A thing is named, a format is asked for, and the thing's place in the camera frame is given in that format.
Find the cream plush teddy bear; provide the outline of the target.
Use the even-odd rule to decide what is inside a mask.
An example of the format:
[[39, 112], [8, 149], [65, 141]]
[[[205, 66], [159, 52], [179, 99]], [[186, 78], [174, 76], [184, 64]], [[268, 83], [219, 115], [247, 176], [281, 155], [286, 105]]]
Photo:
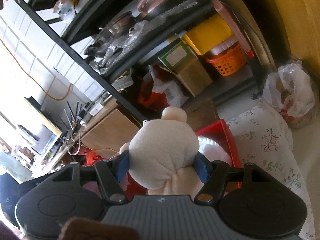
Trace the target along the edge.
[[130, 176], [149, 195], [189, 195], [203, 187], [193, 168], [199, 141], [187, 124], [186, 112], [167, 107], [160, 119], [147, 121], [120, 153], [129, 152]]

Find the red cardboard box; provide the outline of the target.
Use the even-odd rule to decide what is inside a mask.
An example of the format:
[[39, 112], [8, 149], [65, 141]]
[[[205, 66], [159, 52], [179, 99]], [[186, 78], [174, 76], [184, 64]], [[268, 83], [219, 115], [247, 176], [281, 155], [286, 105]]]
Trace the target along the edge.
[[[236, 144], [225, 120], [217, 120], [216, 122], [195, 131], [197, 136], [203, 136], [205, 138], [213, 139], [223, 150], [229, 155], [231, 159], [231, 167], [241, 167], [241, 162], [238, 155]], [[147, 190], [134, 181], [129, 174], [125, 177], [123, 182], [127, 183], [124, 186], [124, 192], [129, 199], [134, 195], [146, 195]]]

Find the floral white bed sheet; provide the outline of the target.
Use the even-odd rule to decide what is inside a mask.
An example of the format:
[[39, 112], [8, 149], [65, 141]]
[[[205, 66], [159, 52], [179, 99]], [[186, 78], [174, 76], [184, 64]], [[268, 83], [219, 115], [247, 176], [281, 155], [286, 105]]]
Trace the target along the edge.
[[297, 194], [308, 215], [300, 238], [315, 239], [315, 223], [310, 196], [296, 159], [293, 137], [281, 115], [269, 105], [257, 106], [227, 121], [242, 164], [254, 163]]

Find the dark wooden board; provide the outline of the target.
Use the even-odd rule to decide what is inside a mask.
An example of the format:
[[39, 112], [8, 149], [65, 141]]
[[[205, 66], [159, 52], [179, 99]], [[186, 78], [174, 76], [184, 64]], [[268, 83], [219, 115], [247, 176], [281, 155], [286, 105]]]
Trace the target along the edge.
[[215, 104], [210, 98], [185, 103], [182, 108], [187, 114], [187, 124], [194, 131], [198, 131], [220, 120]]

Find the flat screen monitor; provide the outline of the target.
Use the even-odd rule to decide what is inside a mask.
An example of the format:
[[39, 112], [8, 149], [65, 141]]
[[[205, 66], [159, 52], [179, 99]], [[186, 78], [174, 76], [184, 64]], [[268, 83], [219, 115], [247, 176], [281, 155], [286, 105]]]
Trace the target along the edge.
[[36, 153], [37, 161], [43, 160], [62, 134], [51, 117], [41, 111], [41, 105], [33, 98], [24, 98], [17, 129]]

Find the red and white bag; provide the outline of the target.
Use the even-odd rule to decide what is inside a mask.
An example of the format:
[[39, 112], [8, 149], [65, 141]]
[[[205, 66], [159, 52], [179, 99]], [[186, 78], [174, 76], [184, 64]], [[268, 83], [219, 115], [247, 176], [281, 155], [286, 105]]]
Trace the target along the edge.
[[166, 107], [181, 107], [188, 99], [176, 76], [164, 70], [159, 64], [148, 65], [143, 77], [137, 101], [143, 107], [162, 111]]

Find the brown cardboard box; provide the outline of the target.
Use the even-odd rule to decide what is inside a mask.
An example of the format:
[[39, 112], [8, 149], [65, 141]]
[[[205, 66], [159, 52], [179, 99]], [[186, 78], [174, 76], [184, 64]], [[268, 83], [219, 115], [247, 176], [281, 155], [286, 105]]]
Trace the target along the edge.
[[186, 56], [174, 66], [165, 59], [158, 59], [164, 69], [174, 74], [192, 96], [199, 95], [213, 82], [199, 59], [193, 55]]

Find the bubble wrap roll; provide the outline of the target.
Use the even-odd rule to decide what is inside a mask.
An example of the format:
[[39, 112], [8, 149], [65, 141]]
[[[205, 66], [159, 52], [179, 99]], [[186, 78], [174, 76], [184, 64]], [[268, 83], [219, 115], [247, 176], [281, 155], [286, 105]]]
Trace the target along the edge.
[[129, 29], [127, 34], [117, 38], [109, 45], [104, 57], [87, 57], [86, 60], [88, 64], [100, 75], [106, 74], [108, 69], [124, 58], [133, 48], [138, 46], [140, 42], [142, 42], [142, 39], [146, 38], [148, 34], [162, 27], [180, 12], [190, 9], [198, 3], [199, 0], [186, 0], [166, 10], [152, 20], [142, 20], [136, 23]]

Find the white plastic shopping bag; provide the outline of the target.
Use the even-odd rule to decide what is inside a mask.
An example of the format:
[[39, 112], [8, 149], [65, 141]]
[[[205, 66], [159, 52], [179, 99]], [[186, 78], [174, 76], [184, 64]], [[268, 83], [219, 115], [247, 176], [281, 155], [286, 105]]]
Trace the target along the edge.
[[300, 60], [291, 60], [268, 74], [262, 98], [291, 128], [302, 128], [317, 118], [319, 89]]

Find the orange plastic basket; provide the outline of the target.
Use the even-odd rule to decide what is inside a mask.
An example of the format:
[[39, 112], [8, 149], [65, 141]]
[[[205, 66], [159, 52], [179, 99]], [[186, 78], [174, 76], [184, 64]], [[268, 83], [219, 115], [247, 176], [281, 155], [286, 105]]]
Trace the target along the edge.
[[239, 42], [236, 42], [219, 55], [207, 52], [204, 55], [204, 59], [212, 64], [222, 76], [230, 76], [236, 73], [247, 63], [246, 54]]

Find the green framed box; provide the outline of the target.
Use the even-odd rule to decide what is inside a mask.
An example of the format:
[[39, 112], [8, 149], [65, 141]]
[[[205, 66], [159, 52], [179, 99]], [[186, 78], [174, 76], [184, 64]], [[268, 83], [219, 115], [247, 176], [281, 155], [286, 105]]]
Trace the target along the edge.
[[192, 55], [192, 53], [189, 47], [183, 41], [179, 41], [170, 50], [161, 54], [158, 59], [168, 70], [174, 70], [190, 55]]

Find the yellow padded envelope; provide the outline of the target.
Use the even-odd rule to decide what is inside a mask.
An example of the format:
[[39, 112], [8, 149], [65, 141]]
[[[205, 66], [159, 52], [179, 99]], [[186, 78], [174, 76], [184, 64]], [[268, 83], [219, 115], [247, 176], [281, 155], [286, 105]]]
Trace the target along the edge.
[[232, 35], [233, 32], [225, 20], [219, 14], [215, 14], [189, 30], [181, 39], [197, 55], [202, 56]]

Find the steel pot with lid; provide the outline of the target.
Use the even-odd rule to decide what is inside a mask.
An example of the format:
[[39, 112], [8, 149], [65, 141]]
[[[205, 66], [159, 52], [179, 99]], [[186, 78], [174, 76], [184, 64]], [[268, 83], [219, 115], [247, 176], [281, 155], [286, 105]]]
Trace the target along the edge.
[[93, 43], [85, 49], [84, 55], [97, 58], [104, 57], [109, 45], [117, 38], [127, 34], [129, 29], [132, 28], [135, 23], [136, 18], [133, 16], [131, 11], [120, 15], [113, 22], [110, 22], [101, 29]]

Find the black metal shelf rack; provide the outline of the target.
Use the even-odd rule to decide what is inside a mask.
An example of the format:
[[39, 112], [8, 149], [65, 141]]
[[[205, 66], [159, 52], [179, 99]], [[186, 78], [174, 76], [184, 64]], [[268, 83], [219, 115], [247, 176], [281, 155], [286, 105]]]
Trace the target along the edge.
[[275, 67], [260, 30], [223, 0], [166, 0], [165, 10], [145, 17], [147, 31], [139, 35], [129, 48], [117, 49], [114, 56], [102, 61], [102, 72], [94, 70], [89, 61], [72, 48], [72, 44], [94, 36], [99, 26], [108, 24], [132, 0], [89, 0], [62, 35], [53, 31], [52, 20], [45, 21], [38, 15], [38, 11], [48, 9], [57, 0], [14, 1], [68, 56], [138, 120], [143, 120], [144, 114], [117, 92], [112, 83], [160, 43], [211, 12], [217, 12], [225, 20], [233, 22], [235, 29], [247, 40], [249, 50], [246, 56], [257, 85], [261, 85], [266, 73]]

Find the wooden wardrobe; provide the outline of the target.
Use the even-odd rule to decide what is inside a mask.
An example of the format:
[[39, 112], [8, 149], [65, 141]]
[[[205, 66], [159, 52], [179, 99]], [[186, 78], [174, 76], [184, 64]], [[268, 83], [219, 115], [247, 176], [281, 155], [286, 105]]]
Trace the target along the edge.
[[319, 0], [243, 0], [253, 9], [264, 5], [282, 32], [291, 55], [303, 61], [319, 82]]

